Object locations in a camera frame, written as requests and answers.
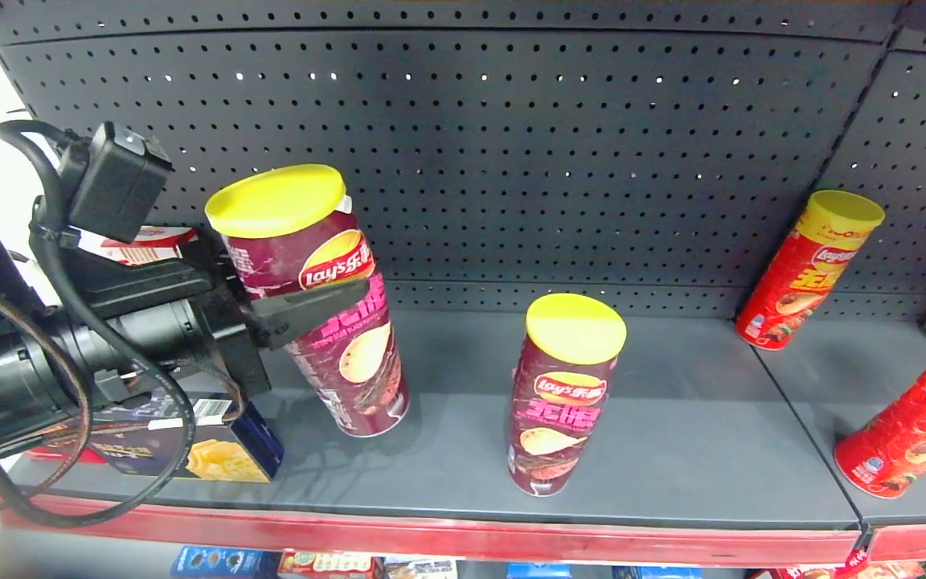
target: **black cable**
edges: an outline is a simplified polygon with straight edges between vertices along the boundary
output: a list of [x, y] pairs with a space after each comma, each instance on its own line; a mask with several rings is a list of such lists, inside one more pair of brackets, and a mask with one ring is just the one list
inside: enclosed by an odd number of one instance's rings
[[[59, 184], [59, 175], [55, 172], [55, 168], [52, 168], [51, 163], [47, 162], [44, 153], [42, 153], [34, 142], [31, 142], [30, 139], [19, 134], [19, 132], [25, 131], [25, 129], [32, 129], [32, 131], [38, 132], [37, 128], [26, 124], [26, 122], [23, 122], [21, 125], [18, 124], [18, 122], [23, 121], [1, 122], [0, 138], [21, 150], [21, 153], [29, 158], [32, 165], [34, 165], [35, 171], [38, 173], [38, 177], [41, 179], [41, 183], [45, 187], [44, 203], [41, 204], [40, 209], [36, 212], [38, 213], [39, 219], [39, 223], [37, 224], [40, 224], [42, 228], [48, 228], [49, 231], [61, 231], [62, 228], [67, 227], [66, 215], [68, 208], [65, 204], [62, 207], [59, 205], [61, 202], [65, 203], [62, 187], [61, 184]], [[87, 527], [87, 525], [103, 523], [103, 521], [110, 520], [111, 518], [134, 509], [136, 506], [140, 505], [140, 503], [144, 503], [147, 499], [151, 498], [152, 495], [157, 494], [161, 488], [173, 479], [177, 470], [184, 465], [185, 458], [187, 458], [188, 452], [191, 451], [191, 445], [195, 443], [195, 410], [192, 408], [188, 396], [185, 395], [181, 386], [177, 384], [177, 381], [174, 380], [170, 374], [162, 370], [162, 368], [152, 359], [148, 358], [148, 356], [143, 355], [143, 353], [127, 338], [117, 333], [117, 331], [115, 331], [112, 326], [108, 325], [105, 320], [99, 318], [99, 316], [92, 311], [91, 307], [88, 307], [84, 298], [78, 294], [76, 287], [74, 287], [73, 282], [70, 280], [69, 274], [67, 274], [66, 268], [63, 265], [63, 257], [59, 246], [55, 242], [42, 238], [38, 233], [33, 231], [30, 239], [31, 249], [36, 257], [38, 257], [42, 270], [47, 275], [55, 292], [59, 295], [59, 299], [63, 302], [63, 307], [76, 315], [76, 317], [80, 319], [81, 322], [84, 322], [84, 325], [87, 325], [89, 329], [99, 334], [107, 344], [113, 346], [115, 351], [121, 353], [124, 358], [131, 360], [133, 365], [138, 369], [158, 381], [162, 388], [164, 388], [166, 395], [170, 396], [170, 399], [174, 402], [178, 417], [181, 418], [182, 422], [181, 446], [170, 460], [170, 464], [166, 465], [162, 473], [160, 473], [152, 483], [148, 484], [147, 487], [143, 488], [142, 491], [138, 492], [138, 494], [125, 499], [124, 502], [117, 503], [117, 505], [96, 513], [85, 515], [61, 515], [37, 507], [19, 491], [12, 480], [10, 480], [10, 477], [5, 474], [2, 466], [0, 466], [0, 495], [3, 501], [8, 503], [12, 509], [23, 514], [23, 516], [34, 521], [34, 523], [44, 524], [47, 525], [47, 527]]]
[[92, 436], [92, 403], [88, 399], [88, 391], [84, 388], [80, 370], [77, 370], [77, 366], [74, 365], [73, 359], [67, 355], [66, 351], [63, 351], [62, 347], [59, 347], [59, 344], [55, 343], [55, 340], [52, 340], [52, 337], [49, 337], [49, 334], [45, 332], [45, 330], [42, 330], [41, 327], [33, 322], [32, 319], [28, 318], [25, 313], [1, 296], [0, 315], [6, 319], [7, 322], [10, 322], [12, 326], [15, 326], [16, 329], [33, 338], [33, 340], [41, 346], [49, 363], [51, 363], [52, 373], [54, 373], [56, 379], [61, 380], [63, 384], [70, 385], [71, 391], [73, 391], [74, 396], [77, 398], [77, 407], [80, 408], [80, 415], [78, 415], [80, 424], [77, 428], [76, 446], [73, 447], [72, 454], [59, 464], [59, 468], [56, 468], [54, 473], [45, 478], [45, 480], [31, 492], [31, 495], [37, 495], [39, 492], [45, 491], [48, 487], [51, 487], [56, 481], [59, 481], [68, 470], [77, 463], [77, 458], [80, 457], [80, 452], [84, 450], [84, 447], [88, 446], [88, 439]]

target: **cracker box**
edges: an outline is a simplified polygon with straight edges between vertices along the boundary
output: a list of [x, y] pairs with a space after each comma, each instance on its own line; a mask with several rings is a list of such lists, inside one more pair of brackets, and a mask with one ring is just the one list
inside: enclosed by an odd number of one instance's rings
[[511, 563], [507, 579], [570, 579], [570, 565], [564, 563]]
[[613, 579], [703, 579], [703, 571], [698, 567], [618, 565], [613, 568]]
[[[234, 422], [221, 421], [234, 402], [227, 393], [188, 392], [195, 405], [195, 444], [177, 478], [269, 483], [284, 457], [277, 437], [251, 403]], [[161, 389], [138, 408], [115, 407], [96, 413], [101, 421], [148, 421], [148, 429], [92, 437], [92, 448], [113, 468], [129, 475], [158, 476], [178, 450], [181, 421]]]
[[99, 247], [90, 248], [93, 253], [119, 263], [136, 266], [152, 261], [180, 257], [179, 246], [195, 241], [199, 235], [193, 228], [142, 226], [132, 243], [121, 243], [115, 239], [103, 239]]
[[385, 579], [381, 557], [365, 553], [286, 550], [278, 567], [283, 579]]
[[281, 554], [276, 552], [185, 545], [170, 567], [170, 576], [271, 579], [280, 558]]
[[388, 579], [457, 579], [456, 560], [423, 556], [386, 556]]

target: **black mounting bracket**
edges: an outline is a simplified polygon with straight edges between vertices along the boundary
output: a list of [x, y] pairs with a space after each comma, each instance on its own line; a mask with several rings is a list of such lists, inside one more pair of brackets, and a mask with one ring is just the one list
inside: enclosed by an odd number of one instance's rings
[[912, 0], [899, 11], [895, 23], [910, 30], [926, 32], [926, 0]]

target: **red box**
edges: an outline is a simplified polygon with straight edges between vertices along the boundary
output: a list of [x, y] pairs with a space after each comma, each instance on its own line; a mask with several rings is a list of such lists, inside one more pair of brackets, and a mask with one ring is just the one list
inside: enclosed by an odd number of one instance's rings
[[842, 567], [765, 569], [749, 579], [916, 579], [924, 573], [924, 568], [918, 561], [871, 563], [870, 556], [857, 549], [849, 554]]
[[179, 245], [199, 238], [193, 228], [142, 226], [132, 243], [104, 239], [94, 253], [129, 266], [180, 257]]
[[313, 553], [286, 550], [278, 577], [298, 579], [385, 579], [381, 557], [363, 553]]

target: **barcode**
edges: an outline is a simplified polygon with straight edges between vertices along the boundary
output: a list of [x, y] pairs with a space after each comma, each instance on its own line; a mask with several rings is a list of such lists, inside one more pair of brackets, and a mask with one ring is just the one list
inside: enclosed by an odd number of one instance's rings
[[223, 417], [229, 407], [230, 400], [198, 400], [195, 402], [195, 418]]

